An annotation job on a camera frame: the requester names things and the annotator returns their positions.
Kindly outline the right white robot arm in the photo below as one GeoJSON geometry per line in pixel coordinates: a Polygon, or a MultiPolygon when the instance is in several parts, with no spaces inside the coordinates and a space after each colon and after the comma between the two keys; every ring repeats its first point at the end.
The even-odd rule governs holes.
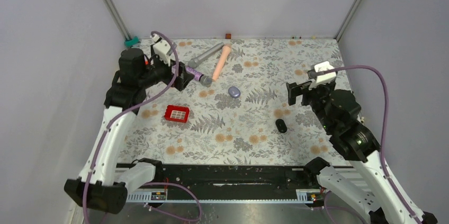
{"type": "Polygon", "coordinates": [[[351,91],[336,89],[335,82],[311,87],[312,82],[286,84],[288,104],[302,98],[317,116],[333,148],[357,170],[370,192],[352,184],[327,161],[316,157],[306,164],[304,181],[308,187],[319,185],[344,200],[362,223],[437,223],[436,217],[422,211],[408,196],[409,213],[382,170],[380,145],[372,132],[357,116],[361,110],[351,91]]]}

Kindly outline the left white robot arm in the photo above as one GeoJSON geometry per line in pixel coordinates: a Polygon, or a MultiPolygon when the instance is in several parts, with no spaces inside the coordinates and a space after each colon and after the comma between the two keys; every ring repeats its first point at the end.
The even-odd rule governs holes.
{"type": "Polygon", "coordinates": [[[152,50],[147,57],[141,49],[121,52],[116,71],[104,101],[103,120],[92,152],[76,179],[68,179],[64,191],[83,209],[119,213],[128,195],[145,183],[159,187],[164,182],[161,162],[138,161],[132,168],[116,177],[118,156],[124,138],[137,118],[141,106],[150,99],[146,90],[161,82],[182,91],[193,79],[178,58],[164,60],[152,50]]]}

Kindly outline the black earbud charging case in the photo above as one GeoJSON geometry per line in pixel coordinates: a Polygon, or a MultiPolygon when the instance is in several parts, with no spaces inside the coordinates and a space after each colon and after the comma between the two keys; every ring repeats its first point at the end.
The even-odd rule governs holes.
{"type": "Polygon", "coordinates": [[[275,121],[276,128],[279,133],[286,133],[288,128],[283,119],[277,119],[275,121]]]}

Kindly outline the lilac oval earbud case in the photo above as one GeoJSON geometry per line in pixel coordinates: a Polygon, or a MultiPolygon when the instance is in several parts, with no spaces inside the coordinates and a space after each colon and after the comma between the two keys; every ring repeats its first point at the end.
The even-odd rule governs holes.
{"type": "Polygon", "coordinates": [[[232,98],[239,98],[241,96],[241,91],[239,90],[239,88],[231,86],[230,88],[228,88],[228,94],[232,98]]]}

